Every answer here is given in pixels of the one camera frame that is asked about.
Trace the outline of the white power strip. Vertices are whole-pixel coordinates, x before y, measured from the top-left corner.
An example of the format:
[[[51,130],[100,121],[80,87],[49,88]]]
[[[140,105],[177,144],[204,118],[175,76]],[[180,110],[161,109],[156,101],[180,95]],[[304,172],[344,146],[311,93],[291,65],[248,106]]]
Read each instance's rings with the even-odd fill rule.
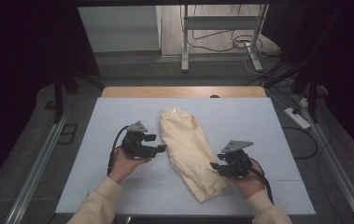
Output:
[[[294,121],[302,130],[306,130],[311,127],[311,125],[302,116],[300,116],[298,114],[297,109],[293,109],[293,108],[289,107],[284,110],[284,113],[292,121]]]

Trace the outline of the cream yellow baby pants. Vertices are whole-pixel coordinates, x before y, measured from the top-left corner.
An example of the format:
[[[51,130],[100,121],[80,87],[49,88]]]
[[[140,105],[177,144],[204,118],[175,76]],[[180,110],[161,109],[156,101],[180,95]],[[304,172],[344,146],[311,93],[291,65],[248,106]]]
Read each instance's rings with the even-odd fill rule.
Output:
[[[179,107],[167,108],[160,125],[170,163],[198,202],[221,195],[227,183],[210,165],[217,159],[195,116]]]

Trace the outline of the person's left hand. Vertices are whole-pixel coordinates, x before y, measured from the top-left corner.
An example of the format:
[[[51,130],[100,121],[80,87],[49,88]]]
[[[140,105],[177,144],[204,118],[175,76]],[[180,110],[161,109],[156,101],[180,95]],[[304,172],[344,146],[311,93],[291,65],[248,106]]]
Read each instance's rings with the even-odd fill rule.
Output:
[[[118,147],[114,152],[112,168],[107,176],[120,184],[133,173],[136,167],[148,162],[150,162],[150,159],[134,159],[126,154],[121,147]]]

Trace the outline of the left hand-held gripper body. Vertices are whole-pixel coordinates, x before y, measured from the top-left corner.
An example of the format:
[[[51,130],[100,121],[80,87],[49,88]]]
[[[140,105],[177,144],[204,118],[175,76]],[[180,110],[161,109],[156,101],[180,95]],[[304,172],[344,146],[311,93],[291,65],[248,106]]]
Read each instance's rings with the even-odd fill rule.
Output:
[[[144,146],[145,134],[148,134],[148,129],[137,121],[127,128],[127,133],[122,139],[121,147],[129,155],[135,158],[154,158],[153,149],[155,147]]]

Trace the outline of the white foam board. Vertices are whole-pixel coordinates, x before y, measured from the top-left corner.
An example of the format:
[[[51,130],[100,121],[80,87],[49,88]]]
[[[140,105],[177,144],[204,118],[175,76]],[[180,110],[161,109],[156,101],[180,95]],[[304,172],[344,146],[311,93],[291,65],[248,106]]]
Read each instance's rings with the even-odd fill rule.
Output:
[[[314,214],[276,111],[267,97],[98,99],[57,212],[75,212],[87,193],[101,183],[110,149],[122,127],[141,121],[150,133],[158,134],[162,110],[175,107],[195,116],[215,152],[232,140],[249,141],[251,145],[246,152],[265,171],[275,204],[290,215]],[[117,204],[122,216],[249,217],[252,214],[234,185],[228,185],[220,196],[198,202],[171,167],[166,153],[139,166],[122,186],[124,192]]]

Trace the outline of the aluminium rail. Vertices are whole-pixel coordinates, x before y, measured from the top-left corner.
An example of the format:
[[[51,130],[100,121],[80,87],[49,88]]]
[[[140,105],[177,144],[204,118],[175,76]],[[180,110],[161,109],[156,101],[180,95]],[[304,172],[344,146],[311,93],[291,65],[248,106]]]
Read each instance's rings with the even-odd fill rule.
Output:
[[[318,102],[318,122],[308,115],[308,108],[301,109],[302,116],[311,124],[310,131],[319,141],[319,155],[326,161],[333,177],[354,216],[354,140],[333,117],[328,107]]]
[[[69,113],[64,112],[56,123],[53,123],[50,133],[39,150],[35,162],[26,177],[21,190],[12,205],[7,219],[4,224],[20,224],[24,214],[28,208],[30,201],[35,193],[36,187],[50,159],[50,155],[56,145],[56,141],[60,136],[61,130],[67,120]]]

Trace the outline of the white wall panel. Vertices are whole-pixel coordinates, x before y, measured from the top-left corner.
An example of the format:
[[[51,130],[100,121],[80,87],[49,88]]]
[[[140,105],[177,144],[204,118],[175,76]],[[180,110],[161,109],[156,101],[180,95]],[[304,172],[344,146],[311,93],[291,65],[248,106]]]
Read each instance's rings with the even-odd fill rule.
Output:
[[[161,49],[159,7],[79,7],[78,13],[94,52]]]

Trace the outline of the wooden table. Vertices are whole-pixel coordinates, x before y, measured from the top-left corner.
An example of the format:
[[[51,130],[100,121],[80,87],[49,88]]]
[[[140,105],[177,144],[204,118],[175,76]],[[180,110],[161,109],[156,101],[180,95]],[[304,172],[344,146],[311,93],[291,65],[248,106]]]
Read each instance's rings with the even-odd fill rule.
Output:
[[[102,98],[263,98],[259,86],[190,86],[190,87],[106,87]]]

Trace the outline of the person's right hand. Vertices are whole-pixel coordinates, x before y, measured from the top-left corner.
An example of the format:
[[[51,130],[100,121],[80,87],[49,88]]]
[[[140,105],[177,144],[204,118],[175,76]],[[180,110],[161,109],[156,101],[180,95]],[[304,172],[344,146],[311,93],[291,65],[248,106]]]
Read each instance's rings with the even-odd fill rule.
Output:
[[[236,185],[246,199],[259,191],[265,190],[263,181],[253,173],[248,173],[241,178],[229,177],[228,180]]]

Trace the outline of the dark curtain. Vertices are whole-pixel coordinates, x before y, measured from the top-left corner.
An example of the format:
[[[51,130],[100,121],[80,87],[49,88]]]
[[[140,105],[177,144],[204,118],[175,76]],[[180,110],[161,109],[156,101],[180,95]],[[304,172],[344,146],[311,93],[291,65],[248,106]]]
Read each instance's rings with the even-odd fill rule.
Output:
[[[294,0],[273,4],[262,34],[279,45],[295,66],[313,55],[292,85],[309,81],[328,91],[325,103],[354,140],[354,0]]]
[[[73,0],[0,0],[0,166],[56,76],[97,76]]]

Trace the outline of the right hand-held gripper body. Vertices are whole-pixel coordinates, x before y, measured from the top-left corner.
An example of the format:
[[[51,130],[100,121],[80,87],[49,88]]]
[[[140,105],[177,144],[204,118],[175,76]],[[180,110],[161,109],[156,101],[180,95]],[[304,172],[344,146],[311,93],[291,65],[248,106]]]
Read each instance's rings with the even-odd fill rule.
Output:
[[[231,140],[222,150],[221,153],[227,155],[225,160],[228,166],[227,174],[224,176],[242,177],[249,173],[252,162],[248,154],[244,151],[245,147],[252,146],[250,141]]]

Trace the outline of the white metal stand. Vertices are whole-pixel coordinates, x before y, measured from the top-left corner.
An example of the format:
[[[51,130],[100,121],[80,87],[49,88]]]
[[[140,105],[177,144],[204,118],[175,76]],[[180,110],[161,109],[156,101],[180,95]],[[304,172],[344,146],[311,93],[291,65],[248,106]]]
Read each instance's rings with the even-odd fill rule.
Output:
[[[260,5],[257,16],[250,15],[189,15],[189,6],[185,5],[180,9],[182,12],[181,25],[183,31],[183,45],[181,51],[181,70],[187,72],[189,70],[189,31],[252,31],[251,39],[244,44],[247,49],[248,57],[254,66],[256,73],[263,71],[259,54],[257,51],[257,41],[262,29],[265,18],[267,5]]]

